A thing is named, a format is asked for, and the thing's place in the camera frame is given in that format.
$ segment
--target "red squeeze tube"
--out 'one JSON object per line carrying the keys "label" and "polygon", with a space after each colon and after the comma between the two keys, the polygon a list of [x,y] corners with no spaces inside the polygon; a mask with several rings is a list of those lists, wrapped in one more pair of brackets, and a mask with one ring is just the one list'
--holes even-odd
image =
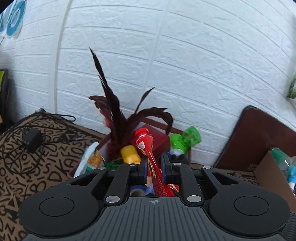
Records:
{"label": "red squeeze tube", "polygon": [[152,154],[153,137],[148,135],[149,130],[147,128],[140,128],[136,130],[135,135],[138,137],[136,140],[136,146],[148,157],[149,169],[152,177],[152,184],[154,192],[157,196],[168,197],[174,196],[171,188],[168,184],[163,183],[162,174],[156,164],[156,160]]}

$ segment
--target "silver screw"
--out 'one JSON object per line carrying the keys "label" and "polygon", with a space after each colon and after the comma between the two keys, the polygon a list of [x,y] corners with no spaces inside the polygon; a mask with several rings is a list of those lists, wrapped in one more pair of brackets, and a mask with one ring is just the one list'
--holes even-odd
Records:
{"label": "silver screw", "polygon": [[200,202],[201,200],[202,200],[202,198],[197,195],[191,195],[191,196],[187,197],[187,201],[189,201],[189,202]]}
{"label": "silver screw", "polygon": [[118,196],[106,197],[106,202],[108,202],[108,203],[115,203],[115,202],[119,202],[119,201],[120,201],[120,197],[118,197]]}

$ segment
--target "white wall trim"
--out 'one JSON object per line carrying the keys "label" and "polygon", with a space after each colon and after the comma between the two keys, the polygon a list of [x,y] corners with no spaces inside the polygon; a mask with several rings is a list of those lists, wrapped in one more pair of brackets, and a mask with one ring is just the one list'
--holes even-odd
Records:
{"label": "white wall trim", "polygon": [[59,64],[59,52],[63,29],[68,17],[71,3],[72,0],[63,0],[52,43],[52,53],[49,61],[49,111],[51,113],[57,113],[57,70]]}

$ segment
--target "crosshair symbol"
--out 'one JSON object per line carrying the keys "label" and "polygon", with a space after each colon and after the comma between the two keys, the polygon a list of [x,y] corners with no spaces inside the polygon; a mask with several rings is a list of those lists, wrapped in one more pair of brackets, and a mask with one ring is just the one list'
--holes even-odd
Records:
{"label": "crosshair symbol", "polygon": [[159,201],[156,200],[156,199],[153,199],[151,202],[155,205],[155,204],[158,203]]}

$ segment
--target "cardboard flap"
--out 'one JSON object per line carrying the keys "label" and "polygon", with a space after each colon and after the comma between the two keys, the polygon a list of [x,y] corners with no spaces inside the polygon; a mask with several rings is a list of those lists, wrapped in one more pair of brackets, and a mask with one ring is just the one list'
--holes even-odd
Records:
{"label": "cardboard flap", "polygon": [[282,196],[289,204],[290,211],[296,213],[296,198],[285,176],[274,161],[270,151],[254,171],[259,186]]}

